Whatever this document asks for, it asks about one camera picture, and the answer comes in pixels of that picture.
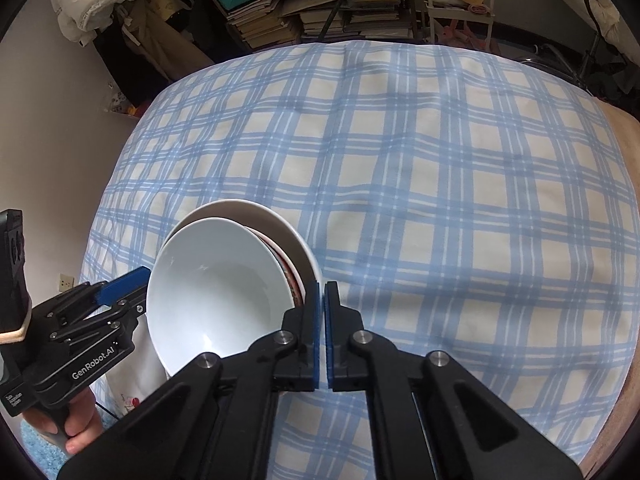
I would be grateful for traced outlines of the person's left hand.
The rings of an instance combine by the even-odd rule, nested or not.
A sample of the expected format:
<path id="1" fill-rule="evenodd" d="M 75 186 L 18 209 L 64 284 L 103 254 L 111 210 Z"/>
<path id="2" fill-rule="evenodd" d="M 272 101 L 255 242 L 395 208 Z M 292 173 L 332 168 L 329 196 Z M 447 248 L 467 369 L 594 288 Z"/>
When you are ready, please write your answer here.
<path id="1" fill-rule="evenodd" d="M 96 408 L 96 397 L 90 388 L 85 388 L 70 400 L 68 410 L 70 412 L 64 425 L 67 436 L 65 451 L 70 455 L 76 455 L 103 434 L 104 428 Z M 55 422 L 38 408 L 24 411 L 23 418 L 40 434 L 53 436 L 58 433 Z"/>

